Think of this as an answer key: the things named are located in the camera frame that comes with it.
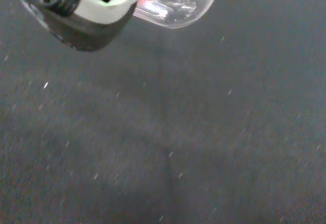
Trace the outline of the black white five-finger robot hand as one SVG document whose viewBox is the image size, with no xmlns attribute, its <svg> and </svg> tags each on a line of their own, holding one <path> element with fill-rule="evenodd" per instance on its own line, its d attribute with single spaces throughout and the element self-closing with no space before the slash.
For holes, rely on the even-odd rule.
<svg viewBox="0 0 326 224">
<path fill-rule="evenodd" d="M 133 17 L 168 29 L 200 19 L 214 0 L 21 0 L 49 33 L 82 52 L 106 47 Z"/>
</svg>

